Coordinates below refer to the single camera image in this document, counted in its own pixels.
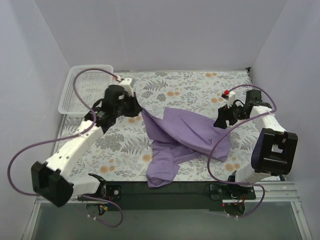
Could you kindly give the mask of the white plastic mesh basket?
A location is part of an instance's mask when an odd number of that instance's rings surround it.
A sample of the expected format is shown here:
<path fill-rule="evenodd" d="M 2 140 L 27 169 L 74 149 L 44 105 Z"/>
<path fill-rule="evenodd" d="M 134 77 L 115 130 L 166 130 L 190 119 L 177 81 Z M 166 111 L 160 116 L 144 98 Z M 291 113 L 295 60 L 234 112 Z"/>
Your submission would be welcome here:
<path fill-rule="evenodd" d="M 64 88 L 62 90 L 58 111 L 62 115 L 69 115 L 74 118 L 82 118 L 89 109 L 85 107 L 74 92 L 73 81 L 75 76 L 85 69 L 99 68 L 114 72 L 112 65 L 92 64 L 77 65 L 70 68 Z M 92 106 L 97 100 L 104 97 L 106 88 L 114 84 L 113 77 L 107 73 L 97 70 L 87 71 L 81 74 L 76 80 L 76 91 L 86 104 Z"/>

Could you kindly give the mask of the purple t shirt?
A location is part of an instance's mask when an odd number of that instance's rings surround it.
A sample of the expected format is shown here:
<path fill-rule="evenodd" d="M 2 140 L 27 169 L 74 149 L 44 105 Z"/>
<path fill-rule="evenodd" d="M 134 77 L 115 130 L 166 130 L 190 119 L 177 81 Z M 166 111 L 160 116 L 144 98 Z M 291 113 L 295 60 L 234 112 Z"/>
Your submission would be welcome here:
<path fill-rule="evenodd" d="M 146 171 L 147 185 L 159 188 L 173 182 L 180 165 L 212 153 L 225 162 L 230 154 L 226 130 L 214 127 L 215 120 L 184 109 L 166 107 L 158 118 L 143 109 L 146 133 L 152 141 L 153 159 Z"/>

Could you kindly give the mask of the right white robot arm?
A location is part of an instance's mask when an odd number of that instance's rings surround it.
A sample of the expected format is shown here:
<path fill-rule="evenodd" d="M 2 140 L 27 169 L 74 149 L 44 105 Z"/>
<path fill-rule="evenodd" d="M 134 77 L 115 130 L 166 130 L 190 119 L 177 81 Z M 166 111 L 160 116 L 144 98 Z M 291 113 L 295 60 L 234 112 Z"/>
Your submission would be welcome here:
<path fill-rule="evenodd" d="M 251 120 L 259 130 L 259 137 L 253 148 L 250 163 L 241 170 L 234 171 L 226 186 L 227 195 L 237 199 L 249 187 L 270 176 L 287 175 L 293 165 L 298 144 L 298 136 L 285 130 L 273 114 L 274 108 L 262 100 L 260 90 L 246 92 L 245 101 L 236 99 L 234 91 L 226 90 L 222 97 L 226 105 L 218 109 L 214 127 L 226 129 Z"/>

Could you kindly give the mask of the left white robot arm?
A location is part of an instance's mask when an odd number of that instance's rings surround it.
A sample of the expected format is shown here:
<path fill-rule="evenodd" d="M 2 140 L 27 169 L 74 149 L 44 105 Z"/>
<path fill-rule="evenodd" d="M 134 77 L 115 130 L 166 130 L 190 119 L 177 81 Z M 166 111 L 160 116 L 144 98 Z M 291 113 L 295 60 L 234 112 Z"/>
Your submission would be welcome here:
<path fill-rule="evenodd" d="M 136 117 L 142 111 L 130 84 L 110 85 L 104 98 L 97 100 L 80 123 L 76 136 L 68 140 L 43 163 L 31 167 L 32 187 L 35 193 L 62 207 L 73 196 L 90 194 L 95 200 L 106 196 L 105 180 L 91 174 L 88 180 L 67 180 L 72 169 L 90 147 L 112 127 L 117 118 Z"/>

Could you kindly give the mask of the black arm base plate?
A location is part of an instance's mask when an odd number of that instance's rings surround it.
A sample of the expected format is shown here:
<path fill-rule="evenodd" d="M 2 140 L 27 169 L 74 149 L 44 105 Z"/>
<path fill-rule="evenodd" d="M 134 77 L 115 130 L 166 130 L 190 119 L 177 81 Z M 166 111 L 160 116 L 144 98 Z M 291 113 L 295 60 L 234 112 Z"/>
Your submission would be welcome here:
<path fill-rule="evenodd" d="M 145 181 L 109 181 L 106 193 L 91 194 L 118 204 L 122 210 L 207 209 L 222 212 L 223 201 L 236 202 L 239 197 L 254 200 L 254 189 L 227 186 L 217 181 L 174 181 L 158 188 Z"/>

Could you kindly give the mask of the aluminium frame rail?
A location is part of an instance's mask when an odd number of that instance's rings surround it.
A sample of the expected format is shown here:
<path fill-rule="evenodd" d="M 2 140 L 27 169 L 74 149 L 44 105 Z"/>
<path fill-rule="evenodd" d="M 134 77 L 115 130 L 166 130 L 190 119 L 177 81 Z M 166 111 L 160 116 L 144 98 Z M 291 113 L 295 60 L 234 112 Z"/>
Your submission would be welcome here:
<path fill-rule="evenodd" d="M 94 201 L 73 199 L 55 207 L 44 199 L 35 205 L 30 240 L 310 240 L 295 185 L 265 181 L 256 198 L 223 211 L 208 209 L 123 210 L 111 206 L 98 215 Z"/>

